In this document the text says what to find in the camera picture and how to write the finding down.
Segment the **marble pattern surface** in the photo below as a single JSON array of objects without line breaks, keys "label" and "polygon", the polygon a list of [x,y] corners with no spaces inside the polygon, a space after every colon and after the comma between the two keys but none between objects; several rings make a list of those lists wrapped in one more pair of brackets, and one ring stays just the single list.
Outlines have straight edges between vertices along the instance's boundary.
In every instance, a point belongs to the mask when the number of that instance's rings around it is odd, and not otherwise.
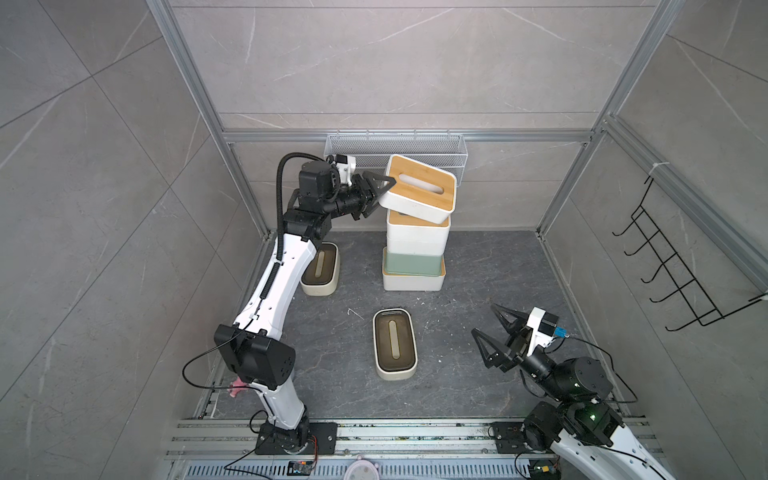
[{"label": "marble pattern surface", "polygon": [[768,3],[687,0],[670,35],[768,80]]},{"label": "marble pattern surface", "polygon": [[598,113],[504,114],[254,114],[219,113],[224,128],[583,128],[591,129]]},{"label": "marble pattern surface", "polygon": [[0,392],[167,189],[92,79],[0,129]]},{"label": "marble pattern surface", "polygon": [[[624,219],[631,211],[624,212]],[[617,371],[639,395],[640,403],[631,406],[632,412],[648,417],[670,471],[679,480],[743,479],[675,359],[638,305],[637,294],[627,286],[639,273],[620,273],[612,261],[616,257],[601,245],[605,237],[598,239],[591,228],[567,200],[546,241],[598,344],[612,353]]]},{"label": "marble pattern surface", "polygon": [[41,0],[41,4],[92,74],[161,36],[144,0]]},{"label": "marble pattern surface", "polygon": [[87,77],[39,3],[0,3],[0,127]]},{"label": "marble pattern surface", "polygon": [[[181,368],[198,353],[214,346],[212,332],[232,319],[240,288],[218,255],[214,255],[192,300],[168,340],[157,365],[128,417],[101,478],[159,478],[166,434],[178,419],[190,418],[200,390],[181,378]],[[187,376],[203,382],[213,368],[213,355],[190,364]]]},{"label": "marble pattern surface", "polygon": [[464,181],[561,181],[581,142],[471,142]]},{"label": "marble pattern surface", "polygon": [[217,110],[248,115],[594,113],[652,11],[174,9]]},{"label": "marble pattern surface", "polygon": [[0,401],[0,477],[98,478],[213,256],[168,190]]},{"label": "marble pattern surface", "polygon": [[768,81],[666,37],[620,116],[768,251]]},{"label": "marble pattern surface", "polygon": [[208,137],[170,187],[217,248],[241,200],[213,139]]},{"label": "marble pattern surface", "polygon": [[[299,288],[281,339],[297,349],[294,384],[314,418],[526,415],[539,399],[515,372],[486,369],[470,331],[504,338],[489,308],[496,302],[524,311],[539,306],[579,335],[532,232],[451,232],[439,292],[382,289],[383,232],[331,232],[326,239],[341,252],[338,290],[321,297]],[[373,365],[371,321],[393,307],[413,318],[419,364],[411,379],[387,382]],[[570,342],[553,357],[586,354],[583,344]],[[214,418],[245,419],[259,408],[251,392],[222,395]]]},{"label": "marble pattern surface", "polygon": [[[756,422],[755,415],[768,409],[763,395],[768,390],[764,375],[768,371],[768,359],[760,343],[745,343],[730,332],[735,327],[745,331],[761,329],[768,317],[768,303],[751,306],[707,327],[693,325],[674,333],[664,329],[693,319],[685,302],[678,294],[665,302],[652,303],[649,298],[663,298],[674,285],[664,272],[652,283],[641,282],[641,277],[650,278],[659,262],[647,247],[633,257],[624,255],[625,250],[634,251],[642,244],[637,230],[622,237],[611,234],[627,225],[628,215],[645,191],[645,178],[645,172],[615,143],[608,141],[592,158],[571,198],[621,272],[687,388],[694,394],[744,477],[764,477],[768,470],[766,453],[761,445],[768,441],[766,423]],[[747,299],[759,293],[659,187],[651,188],[644,206],[723,313],[741,307]],[[653,232],[650,224],[642,225],[649,234]],[[669,246],[658,237],[651,243],[662,257],[671,255]],[[682,265],[674,261],[670,261],[670,265],[678,283],[690,279],[690,273]],[[703,292],[696,287],[688,287],[687,296],[699,314],[711,308]],[[709,315],[705,321],[716,318]]]},{"label": "marble pattern surface", "polygon": [[152,42],[94,78],[166,182],[173,183],[208,137],[208,129],[165,40]]},{"label": "marble pattern surface", "polygon": [[253,224],[245,203],[240,202],[227,231],[224,232],[224,236],[216,248],[216,252],[240,288],[245,287],[248,273],[251,271],[253,260],[261,242],[259,230]]}]

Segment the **metal wire rack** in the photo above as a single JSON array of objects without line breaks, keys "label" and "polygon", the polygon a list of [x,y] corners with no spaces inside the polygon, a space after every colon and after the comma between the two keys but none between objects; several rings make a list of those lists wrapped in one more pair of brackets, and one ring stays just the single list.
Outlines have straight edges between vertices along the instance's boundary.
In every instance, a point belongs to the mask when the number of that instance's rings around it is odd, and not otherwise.
[{"label": "metal wire rack", "polygon": [[[615,237],[620,237],[620,236],[624,235],[633,225],[636,226],[637,229],[640,231],[641,235],[643,236],[643,238],[645,239],[645,242],[643,242],[643,244],[640,245],[632,253],[628,253],[627,251],[624,251],[624,255],[626,255],[628,257],[631,257],[631,256],[635,255],[637,252],[639,252],[640,250],[642,250],[643,247],[648,245],[653,250],[654,254],[656,255],[656,258],[660,261],[659,267],[656,269],[656,271],[654,272],[654,275],[650,278],[650,280],[645,280],[644,278],[640,278],[640,280],[643,283],[651,283],[651,282],[653,282],[656,279],[656,276],[659,274],[659,272],[662,269],[664,269],[664,271],[667,273],[667,275],[672,280],[672,283],[674,283],[674,285],[675,285],[675,289],[671,293],[669,293],[669,295],[665,296],[664,298],[659,299],[659,300],[654,300],[652,298],[649,298],[649,300],[651,302],[653,302],[653,303],[661,303],[661,302],[665,301],[666,299],[670,298],[671,296],[673,296],[675,293],[679,293],[683,297],[683,300],[685,300],[685,304],[688,305],[688,309],[694,315],[694,319],[692,319],[688,323],[683,324],[682,326],[678,326],[677,328],[673,328],[673,329],[669,328],[668,326],[665,326],[664,328],[667,329],[668,332],[676,332],[678,330],[684,329],[685,327],[689,326],[690,324],[692,324],[694,322],[698,322],[699,325],[701,325],[701,326],[712,325],[715,322],[718,322],[718,321],[720,321],[720,320],[722,320],[724,318],[727,318],[728,316],[731,316],[731,315],[733,315],[736,312],[740,312],[741,310],[744,310],[747,307],[752,306],[752,305],[758,303],[761,300],[764,300],[764,297],[766,297],[766,294],[765,293],[761,293],[760,295],[757,295],[757,296],[754,296],[754,297],[750,298],[749,300],[747,300],[745,305],[743,305],[743,306],[741,306],[741,307],[739,307],[739,308],[737,308],[737,309],[735,309],[735,310],[733,310],[731,312],[723,313],[723,311],[720,310],[720,308],[712,300],[712,297],[710,297],[710,294],[704,289],[704,287],[701,285],[701,283],[696,278],[694,273],[690,270],[690,268],[688,267],[687,263],[685,263],[685,260],[683,260],[683,257],[680,256],[680,254],[677,252],[677,250],[672,245],[672,243],[669,241],[669,239],[667,239],[667,236],[664,235],[664,232],[662,232],[661,228],[659,228],[659,226],[656,224],[656,222],[654,221],[653,217],[648,213],[647,210],[645,210],[645,207],[643,207],[643,202],[645,201],[645,197],[648,195],[648,191],[650,190],[650,186],[653,184],[653,182],[654,182],[654,179],[652,177],[650,177],[650,176],[645,179],[644,183],[647,184],[648,187],[645,189],[645,193],[643,194],[643,198],[640,200],[640,204],[637,205],[637,208],[632,213],[632,215],[631,215],[632,221],[630,222],[629,225],[627,225],[627,228],[625,228],[624,231],[622,231],[621,233],[615,233],[615,232],[612,232],[612,233],[613,233],[613,235]],[[640,224],[637,222],[642,217],[645,217],[646,219],[648,219],[651,222],[651,224],[654,226],[655,230],[653,232],[646,232],[645,230],[643,230],[643,227],[641,227]],[[669,257],[663,259],[661,257],[661,255],[659,254],[659,250],[660,249],[657,249],[651,243],[651,240],[654,239],[656,236],[659,236],[664,242],[666,242],[666,244],[672,250],[672,254]],[[677,258],[680,261],[680,263],[683,264],[683,266],[685,267],[685,270],[688,272],[688,275],[690,275],[690,280],[686,279],[687,281],[683,282],[682,280],[678,280],[678,278],[675,278],[675,275],[672,274],[672,271],[669,269],[669,266],[668,266],[668,263],[673,258]],[[699,289],[704,294],[704,296],[707,298],[707,301],[711,305],[711,308],[708,311],[706,311],[705,313],[701,314],[701,315],[696,313],[696,310],[694,309],[693,305],[691,305],[691,302],[690,302],[688,296],[686,295],[685,290],[683,290],[685,287],[687,287],[689,285],[692,286],[691,288]],[[712,313],[717,315],[717,317],[712,319],[712,320],[708,320],[706,322],[702,321],[704,319],[704,317],[706,317],[706,316],[708,316],[708,315],[710,315]]]},{"label": "metal wire rack", "polygon": [[451,133],[339,133],[326,137],[324,155],[332,154],[354,155],[360,170],[384,170],[390,155],[404,155],[454,174],[461,184],[467,144],[461,134]]}]

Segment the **metal grate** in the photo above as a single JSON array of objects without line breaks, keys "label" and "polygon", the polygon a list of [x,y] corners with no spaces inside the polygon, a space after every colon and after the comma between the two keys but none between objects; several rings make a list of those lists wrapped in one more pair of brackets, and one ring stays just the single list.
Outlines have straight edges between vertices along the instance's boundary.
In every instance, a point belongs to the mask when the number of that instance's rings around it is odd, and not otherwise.
[{"label": "metal grate", "polygon": [[[266,475],[273,480],[295,480],[288,472],[289,460],[243,460],[232,468]],[[310,478],[317,480],[341,480],[354,458],[321,458]],[[386,459],[372,460],[379,464],[382,480],[424,478],[446,480],[491,480],[494,478],[524,478],[515,471],[513,458],[466,458],[466,459]],[[184,480],[219,480],[222,478],[256,478],[245,472],[232,472],[223,467],[229,462],[216,460],[192,461]],[[528,460],[518,459],[518,470],[528,475]]]},{"label": "metal grate", "polygon": [[389,156],[400,154],[448,171],[461,184],[467,144],[460,134],[331,134],[325,155],[332,154],[354,155],[360,170],[384,170]]}]

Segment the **black cable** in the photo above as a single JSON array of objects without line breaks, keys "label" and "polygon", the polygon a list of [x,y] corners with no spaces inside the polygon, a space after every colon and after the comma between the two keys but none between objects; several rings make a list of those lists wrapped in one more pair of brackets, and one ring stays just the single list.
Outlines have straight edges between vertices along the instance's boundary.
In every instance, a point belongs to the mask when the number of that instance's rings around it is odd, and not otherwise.
[{"label": "black cable", "polygon": [[585,445],[589,445],[589,446],[593,446],[593,447],[598,447],[599,449],[608,450],[609,452],[616,452],[616,453],[621,453],[622,455],[626,455],[626,456],[628,456],[628,457],[632,457],[632,458],[635,458],[635,459],[637,459],[637,460],[640,460],[640,462],[641,462],[642,464],[644,464],[644,465],[647,465],[647,467],[648,467],[648,468],[650,468],[651,470],[653,470],[654,472],[656,472],[656,475],[659,475],[659,477],[661,477],[661,479],[662,479],[662,480],[667,480],[667,477],[665,477],[664,475],[662,475],[661,473],[659,473],[659,471],[658,471],[658,470],[656,470],[656,469],[654,468],[654,466],[653,466],[653,465],[651,465],[650,463],[646,462],[645,460],[643,460],[642,458],[640,458],[640,457],[638,457],[638,456],[632,455],[631,453],[622,452],[621,450],[610,449],[610,448],[608,448],[608,447],[606,447],[606,446],[597,445],[597,444],[594,444],[594,443],[590,443],[590,442],[585,442],[584,440],[581,440],[581,439],[577,439],[576,441],[577,441],[577,442],[581,442],[581,443],[583,443],[583,444],[585,444]]},{"label": "black cable", "polygon": [[550,350],[549,352],[545,351],[545,353],[555,353],[555,352],[557,352],[560,349],[560,347],[563,346],[563,343],[565,343],[565,337],[564,336],[560,337],[560,345],[556,346],[553,350]]},{"label": "black cable", "polygon": [[251,432],[253,432],[253,433],[257,434],[257,435],[259,434],[259,432],[257,432],[256,430],[253,429],[253,419],[255,419],[256,415],[259,415],[261,412],[266,413],[266,410],[265,409],[258,410],[256,413],[251,415],[250,416],[250,420],[248,420],[248,428],[250,429]]},{"label": "black cable", "polygon": [[576,338],[574,336],[566,336],[564,338],[573,339],[573,340],[577,340],[578,342],[583,342],[583,343],[586,343],[588,345],[592,345],[594,348],[596,348],[596,349],[600,350],[602,353],[608,355],[608,359],[611,361],[611,371],[613,371],[613,373],[616,375],[616,377],[619,380],[621,380],[621,383],[623,383],[624,386],[627,387],[627,390],[629,390],[630,393],[632,394],[632,396],[634,397],[634,400],[603,400],[603,402],[606,402],[606,403],[637,403],[638,402],[639,398],[637,397],[637,393],[635,393],[634,390],[624,381],[624,379],[621,378],[621,375],[618,374],[618,372],[614,368],[614,357],[611,356],[611,354],[608,353],[607,350],[602,349],[601,347],[595,345],[592,342],[588,342],[587,340],[579,339],[579,338]]},{"label": "black cable", "polygon": [[[259,434],[259,432],[257,432],[256,430],[254,430],[254,429],[253,429],[253,419],[255,419],[255,418],[256,418],[256,415],[259,415],[261,412],[264,412],[264,413],[266,413],[266,410],[264,410],[264,409],[261,409],[261,410],[257,411],[256,413],[254,413],[254,414],[253,414],[253,415],[250,417],[250,420],[248,420],[248,428],[250,429],[250,431],[251,431],[251,432],[253,432],[253,433],[257,434],[257,435]],[[224,470],[229,470],[230,472],[241,472],[241,473],[247,473],[247,474],[249,474],[249,475],[255,475],[255,476],[257,476],[257,477],[266,478],[266,480],[272,480],[272,478],[270,478],[270,477],[268,477],[268,476],[266,476],[266,475],[261,475],[260,473],[251,472],[250,470],[243,470],[243,469],[241,469],[241,468],[230,468],[230,466],[232,466],[232,465],[234,465],[234,464],[238,463],[240,460],[242,460],[243,458],[246,458],[248,455],[250,455],[250,454],[252,454],[252,453],[255,453],[255,452],[256,452],[256,450],[258,450],[260,446],[264,445],[264,442],[266,442],[266,441],[267,441],[267,440],[268,440],[268,439],[269,439],[269,438],[272,436],[272,434],[273,434],[274,432],[275,432],[275,431],[274,431],[274,429],[273,429],[273,430],[270,432],[270,434],[269,434],[269,435],[267,435],[267,436],[264,438],[264,440],[262,440],[262,441],[261,441],[261,443],[257,442],[257,443],[256,443],[256,446],[254,446],[254,447],[253,447],[253,450],[251,450],[250,452],[248,452],[248,453],[246,453],[245,455],[241,456],[240,458],[238,458],[238,459],[237,459],[237,460],[235,460],[234,462],[230,462],[230,463],[227,463],[227,464],[224,466]]]},{"label": "black cable", "polygon": [[264,300],[267,295],[270,294],[270,289],[272,288],[272,284],[275,281],[275,278],[277,277],[277,271],[280,269],[280,266],[283,264],[283,249],[285,248],[285,244],[283,242],[283,235],[284,235],[284,226],[283,226],[283,167],[285,167],[285,164],[288,160],[291,158],[306,158],[307,160],[314,160],[314,161],[323,161],[320,157],[315,157],[312,154],[302,154],[299,152],[292,152],[290,154],[285,155],[283,158],[280,159],[280,162],[277,164],[277,178],[276,178],[276,194],[275,199],[277,203],[277,255],[275,258],[275,263],[272,264],[272,271],[270,271],[270,275],[266,278],[266,282],[264,283],[264,288],[261,289],[261,293],[259,293],[259,298]]},{"label": "black cable", "polygon": [[516,472],[518,473],[518,475],[520,475],[522,478],[525,478],[525,475],[523,475],[522,473],[520,473],[520,470],[518,470],[518,458],[520,458],[520,455],[522,455],[522,454],[523,454],[523,452],[520,452],[520,453],[518,453],[517,455],[515,455],[515,471],[516,471]]},{"label": "black cable", "polygon": [[[256,312],[258,312],[260,307],[261,307],[261,302],[259,302],[259,304],[256,307],[256,310],[254,310],[253,313],[255,314]],[[190,385],[192,385],[195,388],[203,389],[203,390],[210,390],[212,392],[215,392],[217,390],[228,390],[228,389],[232,388],[232,387],[229,387],[229,386],[205,386],[205,385],[198,385],[196,383],[192,383],[192,381],[187,378],[187,367],[192,362],[194,362],[195,360],[199,359],[200,357],[204,357],[207,354],[213,352],[214,350],[220,349],[221,347],[225,346],[229,342],[234,341],[238,336],[242,335],[243,332],[245,332],[248,329],[248,327],[250,326],[251,323],[253,323],[253,316],[251,316],[250,321],[248,322],[248,324],[245,325],[245,327],[242,330],[240,330],[238,333],[235,333],[234,335],[232,335],[232,337],[229,340],[227,340],[226,342],[222,343],[221,345],[216,345],[214,348],[211,348],[211,349],[206,350],[205,352],[202,352],[200,355],[195,356],[192,360],[190,360],[189,362],[185,363],[184,366],[181,368],[181,378],[183,378],[185,382],[189,383]],[[252,387],[250,385],[243,385],[243,386],[239,386],[239,387],[235,387],[235,388],[258,390],[256,387]]]},{"label": "black cable", "polygon": [[277,200],[277,260],[283,259],[283,167],[291,158],[306,158],[307,160],[324,161],[320,157],[316,157],[312,154],[302,154],[300,152],[292,152],[285,155],[280,159],[277,164],[277,178],[276,178],[276,200]]},{"label": "black cable", "polygon": [[522,380],[522,381],[523,381],[523,386],[525,387],[525,389],[526,389],[526,390],[528,390],[528,393],[530,393],[531,395],[533,395],[533,396],[534,396],[534,397],[536,397],[537,399],[545,399],[545,398],[547,398],[547,397],[548,397],[548,395],[547,395],[547,393],[546,393],[546,392],[544,392],[544,395],[536,395],[535,393],[533,393],[533,392],[531,391],[531,389],[529,389],[529,388],[528,388],[528,384],[527,384],[527,383],[526,383],[526,381],[525,381],[525,375],[523,375],[523,371],[522,371],[522,369],[518,370],[518,373],[520,374],[520,380]]}]

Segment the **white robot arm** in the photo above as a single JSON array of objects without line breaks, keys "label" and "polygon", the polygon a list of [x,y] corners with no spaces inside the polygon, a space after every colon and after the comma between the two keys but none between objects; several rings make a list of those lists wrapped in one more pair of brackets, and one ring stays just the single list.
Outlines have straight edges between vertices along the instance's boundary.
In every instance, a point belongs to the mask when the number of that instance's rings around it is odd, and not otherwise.
[{"label": "white robot arm", "polygon": [[[283,213],[283,166],[295,157],[311,161],[302,166],[299,188]],[[235,323],[219,325],[214,341],[227,368],[258,392],[267,412],[263,431],[269,430],[280,446],[293,453],[306,446],[310,424],[293,387],[296,351],[280,342],[288,306],[331,220],[347,214],[355,220],[368,217],[395,179],[371,172],[355,174],[354,157],[336,155],[324,161],[294,153],[280,160],[276,183],[278,228],[270,266]]]},{"label": "white robot arm", "polygon": [[591,480],[674,480],[605,402],[613,385],[599,360],[556,363],[546,354],[544,348],[556,336],[567,338],[556,315],[539,308],[530,314],[495,304],[491,308],[509,335],[501,344],[472,330],[485,366],[502,372],[520,366],[523,376],[558,403],[538,403],[523,421],[532,450],[552,450]]}]

